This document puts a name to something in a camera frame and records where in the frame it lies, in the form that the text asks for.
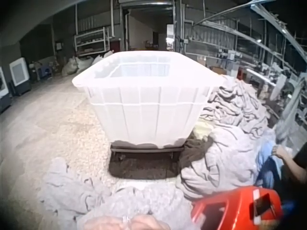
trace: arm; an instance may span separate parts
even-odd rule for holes
[[[288,168],[292,178],[294,178],[296,181],[298,181],[301,184],[307,182],[306,169],[298,166],[288,154],[282,156],[282,160],[284,162],[284,165]]]

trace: gray sweatshirt fabric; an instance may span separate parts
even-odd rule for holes
[[[101,180],[75,173],[63,158],[52,161],[38,197],[58,217],[61,230],[82,230],[91,218],[131,219],[138,214],[153,215],[171,230],[200,230],[191,220],[191,203],[175,185],[128,187],[111,194]]]
[[[188,141],[176,186],[189,200],[253,185],[258,151],[236,126],[216,124],[208,141]]]
[[[208,121],[238,126],[252,140],[260,138],[268,125],[266,108],[258,100],[256,90],[229,76],[211,94],[201,117]]]

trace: human hand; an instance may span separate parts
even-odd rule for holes
[[[157,221],[151,215],[135,216],[130,222],[131,230],[170,230],[170,227],[160,221]]]
[[[125,230],[127,223],[114,217],[99,217],[88,220],[83,230]],[[170,230],[170,227],[157,221],[151,215],[138,215],[128,224],[130,230]]]
[[[289,157],[289,153],[284,149],[284,147],[282,147],[280,145],[275,145],[273,147],[272,155],[276,156],[276,157],[278,157],[282,160]]]
[[[120,218],[98,217],[88,220],[83,230],[123,230],[124,224]]]

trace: plastic tub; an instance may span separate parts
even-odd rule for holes
[[[115,53],[72,83],[86,92],[113,146],[180,147],[224,78],[167,51]]]

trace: doorway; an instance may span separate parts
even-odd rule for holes
[[[167,50],[167,25],[172,5],[123,7],[125,50]]]

